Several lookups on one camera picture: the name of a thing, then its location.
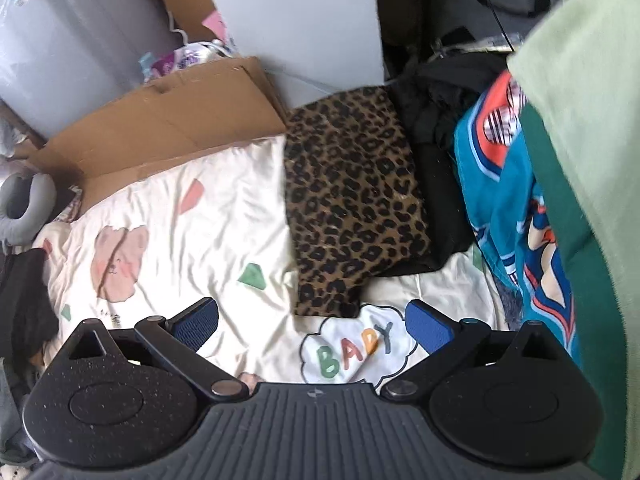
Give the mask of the leopard print garment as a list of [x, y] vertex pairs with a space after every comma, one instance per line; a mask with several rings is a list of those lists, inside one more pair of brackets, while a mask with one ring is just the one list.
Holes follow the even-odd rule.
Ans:
[[293, 110], [284, 170], [295, 314], [354, 318], [368, 281], [427, 254], [410, 145], [385, 88], [338, 92]]

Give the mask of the black clothes pile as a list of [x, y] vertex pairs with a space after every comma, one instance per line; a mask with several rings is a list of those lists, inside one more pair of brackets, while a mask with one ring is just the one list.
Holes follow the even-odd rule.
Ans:
[[29, 363], [58, 333], [44, 284], [47, 253], [41, 248], [9, 255], [1, 269], [1, 356]]

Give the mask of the cream cartoon bear bedsheet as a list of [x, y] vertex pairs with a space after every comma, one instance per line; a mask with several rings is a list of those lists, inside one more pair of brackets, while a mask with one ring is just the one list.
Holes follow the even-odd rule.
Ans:
[[475, 248], [442, 270], [377, 278], [356, 318], [294, 312], [297, 270], [285, 220], [282, 136], [226, 148], [123, 188], [36, 244], [58, 333], [51, 361], [77, 324], [130, 328], [215, 299], [218, 326], [201, 356], [249, 385], [381, 385], [424, 357], [405, 326], [409, 301], [450, 318], [506, 327], [496, 286]]

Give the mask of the blue patterned cloth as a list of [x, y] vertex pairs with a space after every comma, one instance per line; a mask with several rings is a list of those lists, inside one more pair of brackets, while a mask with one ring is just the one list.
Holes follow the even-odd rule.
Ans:
[[504, 70], [454, 130], [454, 157], [476, 244], [494, 277], [582, 362], [574, 297], [522, 133], [524, 91]]

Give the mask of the grey neck pillow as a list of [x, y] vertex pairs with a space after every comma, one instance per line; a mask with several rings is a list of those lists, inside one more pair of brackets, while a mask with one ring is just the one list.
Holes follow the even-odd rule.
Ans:
[[48, 174], [11, 174], [1, 185], [1, 247], [30, 244], [52, 214], [56, 189]]

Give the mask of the brown cardboard sheet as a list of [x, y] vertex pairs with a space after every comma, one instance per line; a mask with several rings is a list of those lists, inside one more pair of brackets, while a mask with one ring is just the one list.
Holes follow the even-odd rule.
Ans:
[[131, 183], [230, 145], [285, 133], [286, 110], [258, 58], [178, 70], [69, 126], [29, 165], [77, 184], [88, 210]]

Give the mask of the blue denim jeans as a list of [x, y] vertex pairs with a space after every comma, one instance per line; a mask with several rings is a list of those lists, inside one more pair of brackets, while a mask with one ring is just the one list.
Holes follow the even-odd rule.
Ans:
[[9, 360], [1, 359], [1, 463], [30, 468], [37, 456], [23, 426], [23, 408], [38, 379], [35, 367], [17, 373]]

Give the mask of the black garment at bedside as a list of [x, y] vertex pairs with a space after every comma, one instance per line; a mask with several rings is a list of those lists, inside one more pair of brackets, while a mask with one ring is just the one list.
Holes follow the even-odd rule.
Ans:
[[383, 272], [384, 278], [438, 271], [474, 242], [454, 159], [454, 130], [505, 69], [503, 54], [460, 53], [413, 62], [387, 86], [411, 148], [430, 244]]

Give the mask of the purple white plastic bag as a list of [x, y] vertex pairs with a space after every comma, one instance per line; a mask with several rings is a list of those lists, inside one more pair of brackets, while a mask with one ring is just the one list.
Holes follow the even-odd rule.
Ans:
[[145, 82], [222, 58], [232, 58], [232, 52], [220, 41], [198, 41], [186, 44], [164, 56], [149, 52], [142, 56], [139, 64]]

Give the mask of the green garment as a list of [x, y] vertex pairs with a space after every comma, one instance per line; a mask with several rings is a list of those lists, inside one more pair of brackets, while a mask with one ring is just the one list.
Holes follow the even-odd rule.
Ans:
[[565, 0], [509, 58], [604, 408], [590, 464], [639, 474], [639, 0]]

